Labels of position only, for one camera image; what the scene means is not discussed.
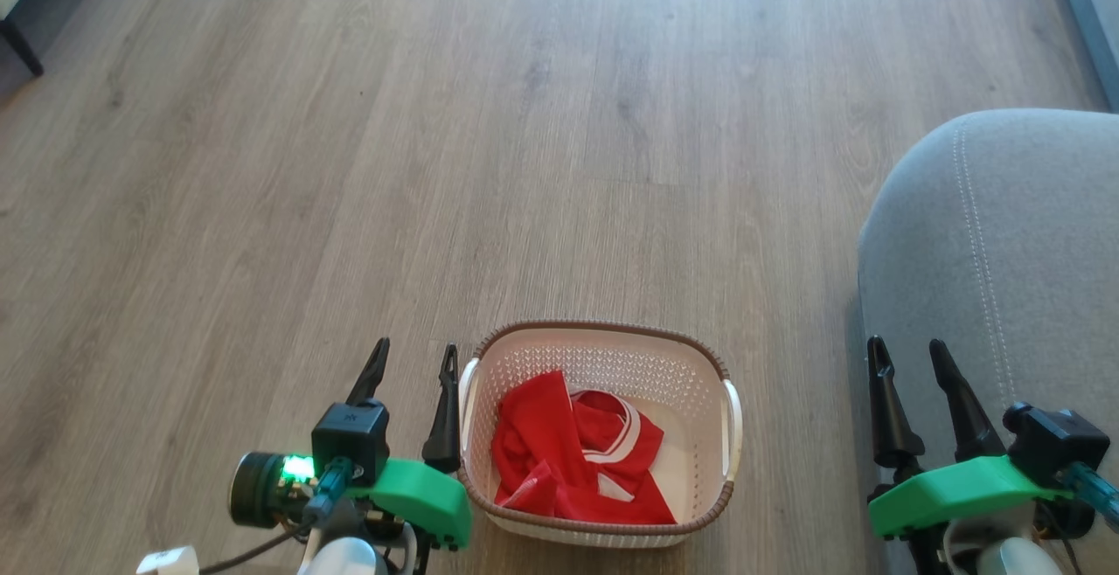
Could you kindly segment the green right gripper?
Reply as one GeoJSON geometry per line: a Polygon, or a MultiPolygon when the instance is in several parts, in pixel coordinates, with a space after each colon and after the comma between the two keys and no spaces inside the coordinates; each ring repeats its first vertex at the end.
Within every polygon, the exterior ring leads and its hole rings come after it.
{"type": "Polygon", "coordinates": [[[965,536],[1024,537],[1038,501],[1070,501],[1060,488],[1043,488],[1010,463],[1002,437],[943,340],[928,345],[935,383],[944,392],[956,464],[923,470],[927,444],[912,431],[894,384],[895,368],[880,336],[867,340],[872,459],[894,472],[894,482],[869,496],[872,532],[904,538],[951,524],[965,536]]]}

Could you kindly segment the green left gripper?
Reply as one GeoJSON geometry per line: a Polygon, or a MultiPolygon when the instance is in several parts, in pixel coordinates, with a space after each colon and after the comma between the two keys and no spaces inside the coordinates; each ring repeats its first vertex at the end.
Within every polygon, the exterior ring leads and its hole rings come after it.
{"type": "MultiPolygon", "coordinates": [[[[347,395],[347,405],[375,399],[389,349],[389,337],[380,337],[347,395]]],[[[389,539],[411,524],[420,547],[464,550],[473,513],[466,487],[450,477],[461,466],[457,345],[446,345],[438,380],[440,398],[422,447],[425,464],[392,458],[368,482],[357,465],[341,458],[316,470],[310,456],[251,452],[239,460],[229,486],[232,522],[257,529],[281,526],[305,543],[312,529],[339,522],[349,506],[357,519],[341,526],[346,534],[389,539]]]]}

